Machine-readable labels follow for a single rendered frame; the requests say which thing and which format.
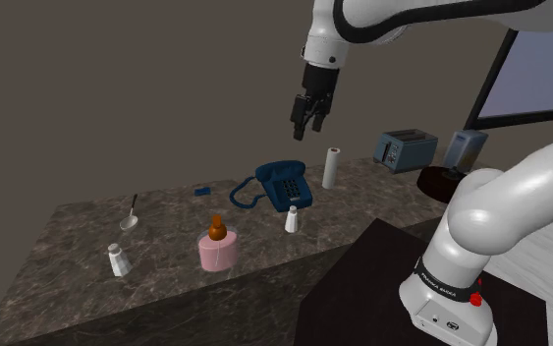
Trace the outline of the blue grey toaster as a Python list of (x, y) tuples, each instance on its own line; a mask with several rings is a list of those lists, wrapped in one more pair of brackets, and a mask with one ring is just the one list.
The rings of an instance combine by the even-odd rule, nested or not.
[(418, 129), (383, 133), (372, 159), (392, 174), (422, 169), (432, 163), (438, 139)]

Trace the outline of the white salt shaker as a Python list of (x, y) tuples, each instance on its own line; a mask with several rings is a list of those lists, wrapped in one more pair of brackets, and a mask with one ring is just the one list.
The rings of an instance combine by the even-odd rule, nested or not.
[(298, 209), (295, 205), (291, 205), (287, 214), (285, 230), (288, 233), (296, 233), (299, 227)]
[(131, 262), (118, 244), (113, 243), (108, 246), (108, 256), (115, 277), (123, 277), (132, 270)]

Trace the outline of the white paper towel roll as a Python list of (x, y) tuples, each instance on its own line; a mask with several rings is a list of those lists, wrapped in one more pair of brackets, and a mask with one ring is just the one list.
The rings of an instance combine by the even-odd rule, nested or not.
[(324, 189), (332, 189), (335, 185), (340, 152), (337, 147), (330, 147), (327, 150), (321, 184)]

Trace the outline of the black framed window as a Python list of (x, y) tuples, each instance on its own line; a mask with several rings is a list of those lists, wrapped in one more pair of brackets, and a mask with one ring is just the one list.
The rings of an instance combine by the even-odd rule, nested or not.
[(509, 29), (477, 95), (466, 130), (553, 121), (553, 31)]

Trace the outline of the dark round pan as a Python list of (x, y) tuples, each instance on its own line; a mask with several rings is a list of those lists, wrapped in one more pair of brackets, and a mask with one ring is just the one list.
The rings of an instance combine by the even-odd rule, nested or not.
[(466, 177), (456, 166), (423, 168), (416, 181), (417, 187), (430, 198), (449, 203), (460, 182)]

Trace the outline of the dark robot stand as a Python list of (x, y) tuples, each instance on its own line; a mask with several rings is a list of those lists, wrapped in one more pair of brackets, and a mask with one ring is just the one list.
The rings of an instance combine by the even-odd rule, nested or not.
[[(294, 346), (448, 346), (416, 328), (399, 297), (427, 244), (374, 220), (303, 298)], [(497, 346), (549, 346), (544, 300), (484, 271)]]

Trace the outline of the blue corded telephone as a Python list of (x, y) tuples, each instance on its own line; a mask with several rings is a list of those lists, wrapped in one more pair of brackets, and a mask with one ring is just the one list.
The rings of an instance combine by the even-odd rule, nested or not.
[[(298, 160), (281, 160), (263, 164), (257, 167), (254, 175), (247, 177), (229, 195), (230, 202), (244, 209), (254, 208), (259, 199), (268, 197), (273, 207), (278, 212), (285, 212), (291, 206), (297, 209), (312, 205), (313, 196), (305, 179), (306, 166)], [(264, 193), (257, 195), (249, 204), (238, 202), (236, 193), (251, 180), (257, 180)]]

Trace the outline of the blue coffee machine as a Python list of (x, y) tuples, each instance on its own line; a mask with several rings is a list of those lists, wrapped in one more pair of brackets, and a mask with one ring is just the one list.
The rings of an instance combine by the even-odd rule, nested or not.
[(456, 167), (459, 172), (472, 170), (488, 135), (476, 130), (461, 130), (454, 133), (443, 158), (443, 166)]

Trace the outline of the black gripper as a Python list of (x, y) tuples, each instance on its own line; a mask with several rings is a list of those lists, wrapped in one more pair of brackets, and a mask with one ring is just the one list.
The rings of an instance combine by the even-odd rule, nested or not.
[(326, 116), (331, 111), (333, 94), (336, 88), (340, 70), (328, 69), (305, 64), (302, 87), (304, 95), (297, 94), (294, 100), (290, 121), (294, 124), (294, 139), (301, 141), (309, 119), (309, 109), (312, 99), (316, 99), (311, 107), (313, 116), (312, 129), (319, 133)]

